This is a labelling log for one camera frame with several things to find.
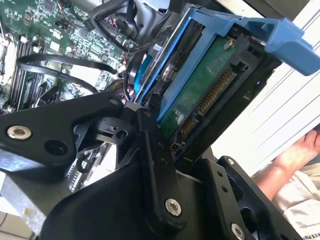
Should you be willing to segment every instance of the black cable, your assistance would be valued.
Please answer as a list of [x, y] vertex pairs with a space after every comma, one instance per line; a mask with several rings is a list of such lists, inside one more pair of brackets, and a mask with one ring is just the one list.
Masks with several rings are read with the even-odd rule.
[[69, 57], [69, 56], [63, 56], [63, 55], [32, 54], [32, 55], [20, 57], [18, 59], [18, 62], [20, 62], [22, 64], [36, 63], [36, 62], [41, 62], [41, 61], [52, 61], [52, 62], [57, 62], [57, 63], [61, 63], [61, 64], [78, 65], [78, 66], [82, 66], [82, 67], [107, 71], [111, 74], [117, 73], [117, 70], [115, 70], [114, 68], [112, 68], [111, 66], [109, 66], [107, 64], [96, 62], [96, 61], [90, 61], [90, 60], [85, 60], [85, 59]]
[[130, 94], [128, 93], [128, 79], [129, 79], [129, 71], [131, 67], [127, 67], [124, 73], [124, 78], [123, 78], [123, 84], [122, 84], [122, 90], [125, 99], [129, 102], [130, 101]]
[[65, 18], [74, 28], [80, 28], [80, 29], [85, 29], [85, 28], [86, 28], [86, 26], [84, 26], [84, 25], [79, 25], [79, 24], [73, 22], [73, 21], [70, 19], [70, 17], [69, 17], [69, 16], [67, 15], [67, 13], [65, 12], [64, 7], [63, 7], [61, 1], [59, 1], [58, 4], [59, 4], [59, 9], [60, 9], [62, 15], [64, 16], [64, 18]]
[[151, 42], [147, 42], [146, 44], [138, 47], [133, 48], [127, 48], [123, 46], [120, 42], [117, 41], [100, 23], [101, 20], [104, 18], [110, 16], [111, 14], [114, 14], [119, 9], [125, 8], [128, 6], [128, 1], [124, 1], [121, 3], [115, 2], [115, 1], [109, 1], [107, 3], [104, 3], [102, 5], [99, 5], [95, 9], [92, 10], [90, 14], [90, 21], [93, 25], [93, 27], [110, 43], [113, 44], [116, 48], [119, 50], [128, 53], [128, 54], [134, 54], [141, 51], [144, 51], [148, 49], [151, 45], [156, 44], [158, 42], [161, 42], [164, 38], [169, 36], [171, 34], [171, 29], [167, 28], [163, 33], [159, 35], [156, 39], [154, 39]]
[[128, 2], [124, 1], [118, 3], [116, 1], [109, 1], [102, 5], [97, 6], [95, 9], [92, 10], [90, 13], [90, 21], [93, 27], [109, 42], [111, 42], [117, 49], [128, 53], [128, 48], [123, 46], [120, 42], [117, 41], [108, 31], [106, 31], [102, 24], [100, 23], [101, 20], [105, 19], [106, 17], [114, 14], [119, 9], [125, 8], [128, 6]]
[[[117, 20], [120, 20], [120, 21], [123, 21], [123, 22], [126, 22], [127, 21], [127, 16], [125, 13], [117, 13], [115, 14], [114, 16]], [[132, 36], [132, 33], [130, 35], [130, 37], [132, 39], [135, 39], [138, 35], [138, 26], [136, 24], [136, 22], [134, 20], [132, 20], [131, 22], [127, 22], [128, 24], [130, 24], [132, 27], [133, 27], [133, 32], [134, 32], [134, 35]]]
[[2, 222], [0, 223], [0, 228], [2, 227], [2, 225], [5, 223], [6, 219], [7, 219], [8, 213], [5, 214]]
[[92, 86], [91, 84], [87, 83], [84, 80], [64, 74], [60, 71], [50, 69], [48, 67], [38, 66], [36, 63], [41, 61], [53, 61], [58, 63], [73, 64], [73, 65], [79, 65], [79, 66], [88, 67], [88, 68], [99, 69], [102, 71], [108, 71], [112, 74], [117, 73], [117, 70], [113, 69], [109, 65], [106, 65], [100, 62], [77, 59], [77, 58], [61, 56], [61, 55], [51, 55], [51, 54], [33, 54], [33, 55], [20, 57], [17, 60], [17, 66], [18, 68], [27, 72], [47, 74], [56, 78], [64, 79], [71, 83], [78, 84], [92, 93], [98, 92], [94, 86]]

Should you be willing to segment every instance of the wire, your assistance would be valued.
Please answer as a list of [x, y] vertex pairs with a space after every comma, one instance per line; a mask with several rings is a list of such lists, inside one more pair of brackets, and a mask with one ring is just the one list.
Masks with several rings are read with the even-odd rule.
[[123, 46], [120, 42], [117, 41], [116, 38], [114, 38], [109, 31], [107, 31], [102, 23], [100, 22], [101, 20], [105, 19], [106, 17], [110, 16], [111, 14], [114, 14], [116, 11], [119, 9], [125, 8], [128, 6], [128, 1], [121, 2], [120, 4], [114, 1], [109, 1], [106, 2], [102, 5], [97, 6], [95, 9], [92, 10], [90, 14], [90, 21], [93, 25], [93, 27], [111, 44], [113, 44], [114, 47], [117, 49], [128, 53], [128, 54], [134, 54], [138, 53], [141, 51], [144, 51], [148, 49], [151, 45], [154, 45], [158, 42], [161, 42], [164, 38], [168, 37], [171, 35], [171, 29], [167, 28], [165, 31], [163, 31], [159, 37], [155, 38], [153, 41], [148, 42], [142, 46], [138, 47], [133, 47], [133, 48], [128, 48]]
[[36, 62], [41, 62], [41, 61], [52, 61], [52, 62], [57, 62], [57, 63], [62, 63], [62, 64], [79, 65], [79, 66], [83, 66], [83, 67], [87, 67], [87, 68], [107, 71], [113, 75], [117, 73], [116, 69], [112, 68], [111, 66], [109, 66], [107, 64], [104, 64], [101, 62], [96, 62], [96, 61], [73, 58], [73, 57], [69, 57], [69, 56], [63, 56], [63, 55], [32, 54], [32, 55], [20, 57], [18, 59], [18, 62], [23, 63], [23, 64], [36, 63]]
[[0, 228], [2, 227], [2, 225], [5, 223], [6, 219], [7, 219], [8, 213], [5, 214], [2, 222], [0, 223]]
[[67, 13], [65, 12], [65, 10], [64, 10], [61, 2], [58, 2], [58, 7], [59, 7], [62, 15], [65, 17], [65, 19], [66, 19], [74, 28], [80, 28], [80, 29], [85, 29], [85, 28], [86, 28], [86, 26], [84, 26], [84, 25], [79, 25], [79, 24], [73, 22], [73, 21], [70, 19], [70, 17], [69, 17], [69, 16], [67, 15]]
[[102, 71], [108, 71], [112, 74], [117, 73], [117, 70], [113, 69], [109, 65], [106, 65], [100, 62], [77, 59], [77, 58], [61, 56], [61, 55], [51, 55], [51, 54], [33, 54], [33, 55], [20, 57], [17, 60], [17, 66], [19, 69], [22, 69], [27, 72], [37, 73], [37, 74], [47, 74], [56, 78], [64, 79], [71, 83], [78, 84], [92, 93], [98, 92], [94, 86], [92, 86], [91, 84], [87, 83], [84, 80], [81, 80], [74, 76], [64, 74], [60, 71], [56, 71], [48, 67], [38, 66], [36, 63], [41, 61], [53, 61], [58, 63], [73, 64], [73, 65], [79, 65], [79, 66], [88, 67], [88, 68], [99, 69]]

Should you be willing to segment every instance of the silver screw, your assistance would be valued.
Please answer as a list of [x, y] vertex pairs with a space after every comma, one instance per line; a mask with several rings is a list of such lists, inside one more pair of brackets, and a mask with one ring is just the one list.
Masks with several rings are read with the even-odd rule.
[[237, 239], [239, 239], [239, 240], [245, 240], [246, 239], [246, 235], [245, 235], [244, 231], [242, 230], [241, 227], [239, 227], [238, 224], [232, 223], [231, 224], [231, 230], [232, 230], [233, 234], [236, 236]]
[[11, 126], [6, 131], [7, 135], [15, 140], [27, 140], [31, 137], [32, 132], [25, 126]]
[[109, 101], [110, 101], [110, 103], [112, 103], [114, 105], [118, 105], [118, 102], [116, 100], [112, 99], [112, 98], [110, 98]]
[[231, 158], [228, 158], [227, 160], [228, 160], [230, 165], [235, 165], [235, 162]]
[[229, 49], [230, 49], [231, 47], [233, 47], [233, 46], [234, 46], [234, 40], [233, 40], [233, 39], [229, 39], [229, 40], [225, 43], [223, 49], [224, 49], [225, 51], [227, 51], [227, 50], [229, 50]]
[[165, 201], [165, 208], [171, 215], [175, 217], [178, 217], [181, 215], [180, 204], [172, 198], [169, 198]]

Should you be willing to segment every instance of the green circuit board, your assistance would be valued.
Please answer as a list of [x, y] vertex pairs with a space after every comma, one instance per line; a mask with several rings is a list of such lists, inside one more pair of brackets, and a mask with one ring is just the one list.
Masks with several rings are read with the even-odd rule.
[[[29, 42], [40, 46], [41, 52], [45, 54], [58, 54], [102, 62], [114, 69], [119, 69], [123, 65], [125, 57], [123, 52], [106, 41], [96, 30], [88, 31], [70, 24], [59, 9], [58, 1], [0, 0], [0, 14], [5, 28], [12, 33], [16, 41], [20, 41], [21, 36], [23, 36]], [[89, 14], [76, 5], [64, 9], [64, 12], [77, 25], [83, 25], [83, 22], [89, 18]], [[119, 32], [116, 32], [114, 37], [123, 45], [130, 42]], [[72, 71], [72, 66], [66, 64], [42, 62], [41, 65], [66, 74], [70, 74]], [[115, 80], [115, 76], [106, 71], [101, 71], [98, 76], [97, 74], [92, 75], [96, 78], [93, 85], [98, 91], [103, 91]], [[62, 100], [86, 94], [85, 90], [83, 91], [84, 93], [81, 93], [81, 89], [79, 93], [79, 88], [75, 84], [67, 84], [51, 76], [44, 75], [43, 81], [49, 83], [48, 88], [54, 84], [62, 83], [61, 86], [64, 86], [65, 90], [67, 89], [65, 94], [61, 95]], [[2, 98], [4, 99], [2, 101], [6, 100], [10, 84], [8, 82], [7, 85], [3, 86]]]
[[[54, 47], [51, 49], [53, 52], [64, 55], [67, 47], [75, 47], [77, 57], [84, 58], [94, 54], [102, 58], [107, 52], [112, 60], [123, 59], [123, 53], [115, 49], [98, 32], [88, 32], [86, 29], [74, 28], [70, 24], [66, 29], [55, 25], [57, 21], [64, 20], [57, 0], [0, 0], [0, 13], [10, 32], [25, 36], [29, 40], [34, 37], [40, 38], [40, 43], [47, 47], [54, 42]], [[76, 6], [66, 13], [79, 25], [89, 17]], [[117, 38], [121, 43], [126, 41], [126, 37], [121, 34]]]
[[217, 81], [218, 73], [236, 49], [233, 47], [228, 51], [224, 50], [227, 41], [227, 37], [216, 38], [190, 79], [164, 114], [159, 122], [164, 137], [170, 138], [173, 135], [178, 126], [190, 116], [199, 99]]

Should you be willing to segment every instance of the black metal bracket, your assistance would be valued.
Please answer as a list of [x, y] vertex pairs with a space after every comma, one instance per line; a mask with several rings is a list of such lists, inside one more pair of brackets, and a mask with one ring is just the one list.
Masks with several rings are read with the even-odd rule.
[[222, 156], [217, 164], [225, 169], [237, 201], [237, 212], [240, 211], [247, 230], [255, 239], [301, 239], [232, 157]]
[[[61, 180], [77, 155], [74, 127], [119, 116], [123, 108], [118, 99], [98, 93], [1, 116], [0, 170], [43, 181]], [[30, 136], [10, 137], [8, 130], [14, 126], [27, 128]]]

